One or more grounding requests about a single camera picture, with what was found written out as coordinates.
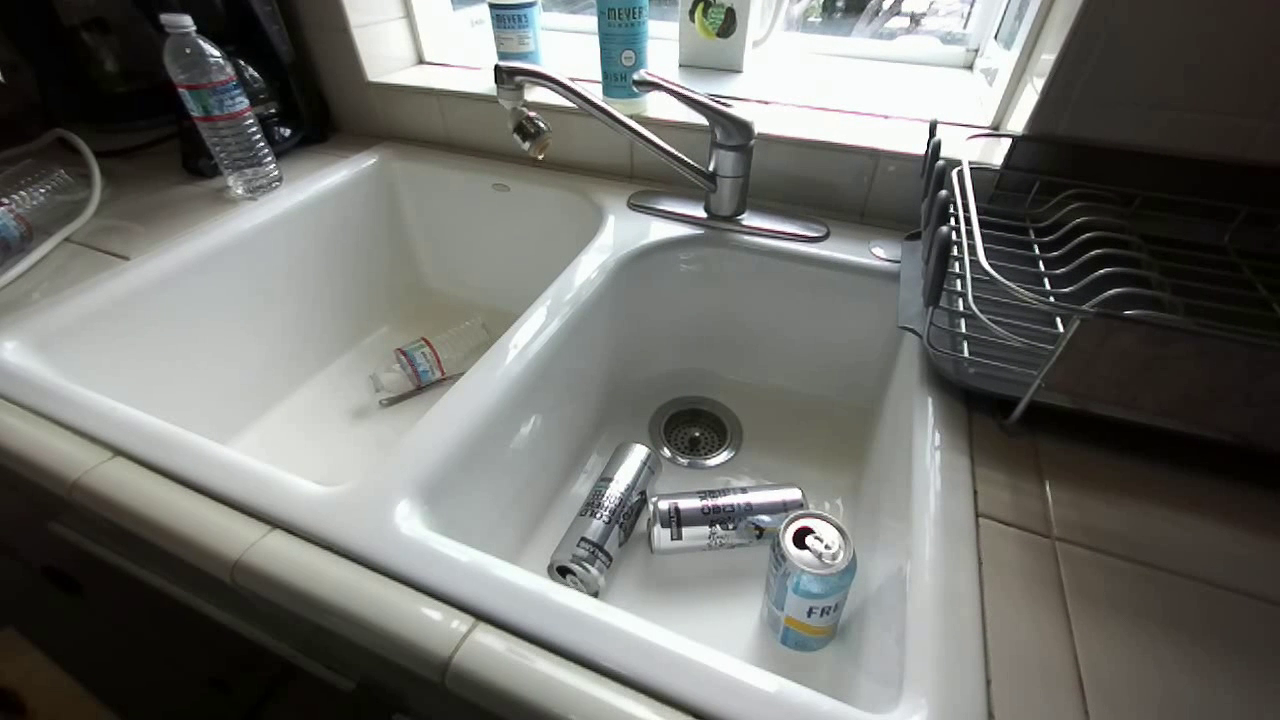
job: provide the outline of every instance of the soda can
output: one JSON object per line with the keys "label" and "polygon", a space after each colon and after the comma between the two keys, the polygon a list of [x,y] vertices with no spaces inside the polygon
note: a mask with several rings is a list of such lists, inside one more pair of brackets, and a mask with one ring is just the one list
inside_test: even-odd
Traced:
{"label": "soda can", "polygon": [[559,538],[559,547],[550,566],[558,586],[600,598],[611,573],[616,553],[630,543],[645,504],[650,479],[655,471],[655,453],[650,445],[621,445],[606,471],[598,475],[578,522]]}
{"label": "soda can", "polygon": [[825,647],[840,630],[853,577],[856,553],[843,527],[822,514],[791,514],[770,558],[770,632],[796,654]]}
{"label": "soda can", "polygon": [[652,553],[763,543],[805,487],[709,487],[652,499]]}

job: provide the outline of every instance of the sink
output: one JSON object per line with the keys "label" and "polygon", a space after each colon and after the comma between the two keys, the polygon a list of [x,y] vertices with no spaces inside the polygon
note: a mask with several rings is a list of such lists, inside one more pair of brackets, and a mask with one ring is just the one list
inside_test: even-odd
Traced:
{"label": "sink", "polygon": [[[974,504],[940,440],[957,410],[927,392],[898,272],[864,242],[592,248],[501,351],[505,375],[448,398],[470,410],[382,486],[391,516],[366,524],[357,558],[590,663],[659,676],[652,691],[709,715],[982,715],[935,706],[947,684],[982,709]],[[763,632],[763,543],[652,553],[641,516],[600,600],[550,579],[611,448],[663,445],[652,420],[674,399],[737,417],[741,448],[716,468],[663,459],[652,492],[796,486],[849,527],[861,573],[829,647]]]}
{"label": "sink", "polygon": [[[0,398],[697,715],[986,715],[964,411],[898,327],[884,231],[701,235],[630,194],[339,153],[3,318]],[[498,345],[470,375],[375,410],[396,345],[471,318]],[[611,448],[688,399],[741,440],[652,492],[805,487],[861,559],[829,647],[763,632],[763,543],[635,534],[600,600],[550,579]]]}
{"label": "sink", "polygon": [[448,388],[375,410],[391,348],[501,335],[606,231],[571,184],[374,149],[3,327],[0,392],[232,499],[324,498]]}

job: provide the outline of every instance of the white tile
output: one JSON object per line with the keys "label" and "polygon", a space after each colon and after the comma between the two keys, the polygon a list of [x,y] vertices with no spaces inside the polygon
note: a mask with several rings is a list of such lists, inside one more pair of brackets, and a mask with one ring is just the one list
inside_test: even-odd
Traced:
{"label": "white tile", "polygon": [[1076,644],[1055,547],[982,522],[986,616],[998,720],[1083,720]]}
{"label": "white tile", "polygon": [[1063,540],[1280,600],[1277,464],[1111,425],[1040,433]]}
{"label": "white tile", "polygon": [[1094,720],[1258,720],[1280,709],[1280,608],[1061,547]]}
{"label": "white tile", "polygon": [[268,534],[268,524],[120,455],[84,475],[76,499],[221,579]]}
{"label": "white tile", "polygon": [[370,111],[370,91],[324,91],[333,124],[339,133],[375,136],[375,117]]}
{"label": "white tile", "polygon": [[476,632],[465,642],[444,684],[501,715],[686,715],[635,688],[624,688],[489,624],[476,624]]}
{"label": "white tile", "polygon": [[385,78],[417,65],[417,38],[407,22],[352,30],[366,78]]}
{"label": "white tile", "polygon": [[442,143],[479,158],[530,159],[491,96],[442,96]]}
{"label": "white tile", "polygon": [[1049,499],[1040,486],[1036,433],[1009,430],[1002,410],[969,410],[978,509],[993,522],[1049,534]]}
{"label": "white tile", "polygon": [[0,399],[0,455],[50,492],[71,498],[76,479],[106,459],[108,448],[50,425],[44,417]]}
{"label": "white tile", "polygon": [[430,679],[444,679],[454,654],[476,624],[289,534],[247,547],[236,586]]}
{"label": "white tile", "polygon": [[[89,223],[84,231],[76,231],[79,245],[94,245],[100,235],[106,235],[106,223]],[[18,309],[44,303],[50,298],[61,298],[76,285],[89,285],[89,281],[120,268],[118,258],[106,258],[106,252],[79,248],[79,245],[61,245],[40,266],[32,266],[26,278],[18,278],[0,292],[0,318],[7,318]]]}
{"label": "white tile", "polygon": [[366,30],[366,25],[406,22],[407,0],[343,0],[343,12],[352,30]]}
{"label": "white tile", "polygon": [[362,105],[366,133],[385,140],[431,143],[444,130],[436,91],[374,83]]}
{"label": "white tile", "polygon": [[583,117],[578,110],[558,110],[546,111],[550,122],[550,166],[559,167],[583,167],[583,174],[606,174],[606,177],[630,177],[630,136],[600,124],[598,117]]}
{"label": "white tile", "polygon": [[899,223],[906,231],[917,227],[922,203],[922,158],[880,158],[873,194],[861,216]]}
{"label": "white tile", "polygon": [[[709,166],[714,158],[714,136],[701,124],[650,124],[659,140],[669,140],[676,153],[686,153],[697,166]],[[645,188],[691,188],[676,166],[655,158],[650,143],[632,140],[632,181]]]}
{"label": "white tile", "polygon": [[831,216],[861,216],[877,177],[873,153],[829,143],[762,140],[754,166],[754,202],[785,202]]}

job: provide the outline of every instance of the kitchen faucet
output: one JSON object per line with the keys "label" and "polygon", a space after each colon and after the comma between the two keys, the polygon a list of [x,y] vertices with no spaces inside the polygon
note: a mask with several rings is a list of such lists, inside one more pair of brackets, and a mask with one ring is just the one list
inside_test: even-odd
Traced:
{"label": "kitchen faucet", "polygon": [[512,136],[530,158],[536,158],[536,159],[550,158],[550,124],[523,105],[523,90],[536,83],[536,90],[550,90],[550,91],[571,99],[578,110],[592,111],[598,122],[630,133],[632,140],[641,140],[645,149],[663,158],[686,181],[691,181],[703,194],[701,207],[688,197],[635,194],[630,202],[635,212],[652,212],[652,216],[686,222],[686,223],[701,223],[701,227],[721,227],[721,231],[774,235],[774,242],[825,242],[829,235],[829,227],[813,223],[813,222],[791,222],[791,216],[776,216],[776,212],[749,212],[758,130],[754,130],[754,122],[737,117],[733,110],[726,110],[686,83],[674,83],[652,73],[632,78],[632,83],[641,91],[669,91],[686,110],[691,110],[697,117],[709,122],[709,133],[714,133],[714,159],[709,166],[688,159],[669,140],[659,140],[645,124],[635,124],[632,117],[592,99],[578,83],[568,83],[536,65],[491,65],[491,83],[498,83],[501,110],[512,117]]}

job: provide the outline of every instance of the sink drain strainer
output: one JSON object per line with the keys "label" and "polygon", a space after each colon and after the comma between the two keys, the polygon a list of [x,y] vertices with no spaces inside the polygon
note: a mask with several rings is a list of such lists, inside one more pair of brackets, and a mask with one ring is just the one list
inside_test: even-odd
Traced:
{"label": "sink drain strainer", "polygon": [[679,398],[652,411],[650,438],[674,464],[721,468],[744,445],[744,425],[709,398]]}

